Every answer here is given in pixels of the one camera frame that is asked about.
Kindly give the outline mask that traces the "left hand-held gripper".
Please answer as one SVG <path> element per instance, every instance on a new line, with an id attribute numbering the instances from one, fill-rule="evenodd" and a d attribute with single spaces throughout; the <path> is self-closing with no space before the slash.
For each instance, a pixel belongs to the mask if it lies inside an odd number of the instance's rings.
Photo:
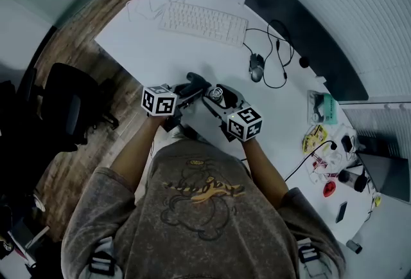
<path id="1" fill-rule="evenodd" d="M 169 132 L 180 124 L 182 108 L 190 107 L 197 100 L 202 99 L 203 94 L 195 93 L 202 91 L 203 88 L 201 83 L 146 86 L 143 88 L 141 107 L 149 116 L 166 116 L 167 119 L 162 126 L 166 132 Z"/>

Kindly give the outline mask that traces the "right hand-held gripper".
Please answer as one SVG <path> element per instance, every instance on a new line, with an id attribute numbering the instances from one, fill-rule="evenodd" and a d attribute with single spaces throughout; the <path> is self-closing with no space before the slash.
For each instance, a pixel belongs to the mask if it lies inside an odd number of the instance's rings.
<path id="1" fill-rule="evenodd" d="M 222 118 L 220 129 L 225 137 L 242 142 L 255 138 L 262 129 L 262 115 L 243 97 L 239 98 L 233 88 L 223 84 L 216 86 L 222 90 L 220 105 L 208 96 L 203 96 L 202 102 L 214 117 Z"/>

